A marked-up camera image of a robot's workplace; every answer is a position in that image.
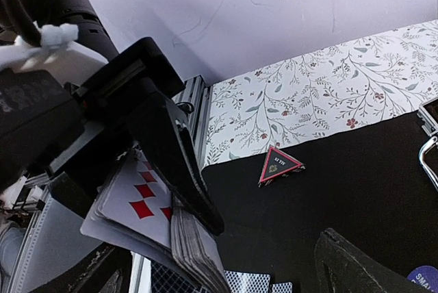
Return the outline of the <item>red triangle all-in marker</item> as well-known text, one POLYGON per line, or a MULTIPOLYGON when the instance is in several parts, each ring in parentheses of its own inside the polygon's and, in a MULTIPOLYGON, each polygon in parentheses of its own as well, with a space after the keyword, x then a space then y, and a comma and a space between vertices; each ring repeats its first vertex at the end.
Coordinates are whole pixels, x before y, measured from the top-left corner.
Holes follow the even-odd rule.
POLYGON ((258 187, 266 187, 279 177, 288 177, 305 169, 305 164, 288 153, 270 146, 263 163, 258 187))

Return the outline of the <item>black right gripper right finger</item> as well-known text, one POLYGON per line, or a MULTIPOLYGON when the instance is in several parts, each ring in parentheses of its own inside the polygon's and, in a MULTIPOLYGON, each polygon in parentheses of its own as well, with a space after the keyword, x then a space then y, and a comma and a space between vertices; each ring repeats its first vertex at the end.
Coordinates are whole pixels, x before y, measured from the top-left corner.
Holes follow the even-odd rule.
POLYGON ((384 267, 334 229, 325 229, 314 249, 319 292, 426 292, 384 267))

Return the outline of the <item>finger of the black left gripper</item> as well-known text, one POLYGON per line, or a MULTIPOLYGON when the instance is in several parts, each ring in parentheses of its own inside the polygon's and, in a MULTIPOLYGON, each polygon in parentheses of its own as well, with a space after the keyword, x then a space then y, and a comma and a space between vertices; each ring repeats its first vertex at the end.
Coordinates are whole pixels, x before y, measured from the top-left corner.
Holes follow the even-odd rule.
POLYGON ((128 130, 171 192, 214 235, 224 221, 198 167, 186 113, 157 90, 131 90, 128 130))

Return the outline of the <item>floral white tablecloth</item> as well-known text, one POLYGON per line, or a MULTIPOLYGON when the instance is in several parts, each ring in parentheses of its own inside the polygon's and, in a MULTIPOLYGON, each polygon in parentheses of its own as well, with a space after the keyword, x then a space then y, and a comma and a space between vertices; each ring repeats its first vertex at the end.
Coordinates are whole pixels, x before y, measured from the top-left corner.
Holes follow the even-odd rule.
POLYGON ((282 60, 214 84, 203 165, 358 129, 436 96, 436 21, 282 60))

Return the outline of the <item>purple small blind button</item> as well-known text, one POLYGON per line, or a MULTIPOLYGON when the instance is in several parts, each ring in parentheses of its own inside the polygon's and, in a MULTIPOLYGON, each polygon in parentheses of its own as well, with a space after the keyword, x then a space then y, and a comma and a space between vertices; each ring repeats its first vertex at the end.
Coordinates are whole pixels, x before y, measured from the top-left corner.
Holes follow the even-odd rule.
POLYGON ((407 279, 431 292, 438 290, 438 270, 434 266, 419 266, 409 273, 407 279))

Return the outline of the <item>black poker mat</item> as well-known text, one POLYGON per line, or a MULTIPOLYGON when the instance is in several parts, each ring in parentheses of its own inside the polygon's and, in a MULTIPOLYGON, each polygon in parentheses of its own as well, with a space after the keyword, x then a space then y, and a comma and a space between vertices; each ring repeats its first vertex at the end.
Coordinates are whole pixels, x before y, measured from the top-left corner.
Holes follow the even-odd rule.
POLYGON ((436 266, 437 191, 418 160, 426 140, 409 113, 288 148, 305 169, 264 188, 263 155, 205 167, 225 269, 316 292, 313 252, 328 228, 400 275, 436 266))

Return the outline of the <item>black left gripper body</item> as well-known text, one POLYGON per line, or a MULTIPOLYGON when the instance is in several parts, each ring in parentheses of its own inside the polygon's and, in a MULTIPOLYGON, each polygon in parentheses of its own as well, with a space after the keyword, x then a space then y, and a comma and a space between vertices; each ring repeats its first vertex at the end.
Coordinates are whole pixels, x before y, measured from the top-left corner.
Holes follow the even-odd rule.
POLYGON ((118 52, 89 0, 1 0, 1 189, 25 174, 67 175, 90 199, 128 130, 131 90, 173 101, 184 89, 150 38, 118 52))

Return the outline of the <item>blue patterned card deck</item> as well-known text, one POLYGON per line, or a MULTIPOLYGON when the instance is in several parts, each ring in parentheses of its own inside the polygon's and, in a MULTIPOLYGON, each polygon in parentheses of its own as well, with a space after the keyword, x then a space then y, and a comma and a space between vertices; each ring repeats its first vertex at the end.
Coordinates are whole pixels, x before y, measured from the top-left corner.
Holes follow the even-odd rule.
POLYGON ((230 290, 213 236, 173 205, 170 190, 139 149, 117 161, 80 232, 142 255, 209 292, 230 290))

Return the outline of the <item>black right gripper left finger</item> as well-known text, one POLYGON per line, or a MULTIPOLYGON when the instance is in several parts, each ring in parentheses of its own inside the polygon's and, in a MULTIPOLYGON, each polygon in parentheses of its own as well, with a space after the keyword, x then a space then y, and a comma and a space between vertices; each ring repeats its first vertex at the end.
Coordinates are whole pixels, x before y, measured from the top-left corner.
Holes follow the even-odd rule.
POLYGON ((101 244, 78 264, 33 292, 128 292, 133 257, 130 251, 101 244))

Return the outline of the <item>aluminium poker chip case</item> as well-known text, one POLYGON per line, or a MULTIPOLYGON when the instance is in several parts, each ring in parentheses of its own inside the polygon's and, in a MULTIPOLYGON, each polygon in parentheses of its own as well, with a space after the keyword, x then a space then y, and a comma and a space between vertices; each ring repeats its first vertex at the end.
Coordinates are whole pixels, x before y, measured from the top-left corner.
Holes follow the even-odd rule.
POLYGON ((437 174, 426 163, 426 154, 437 147, 437 98, 421 104, 417 116, 422 122, 421 128, 428 136, 428 140, 419 150, 418 160, 424 169, 424 172, 432 182, 435 190, 437 190, 437 174))

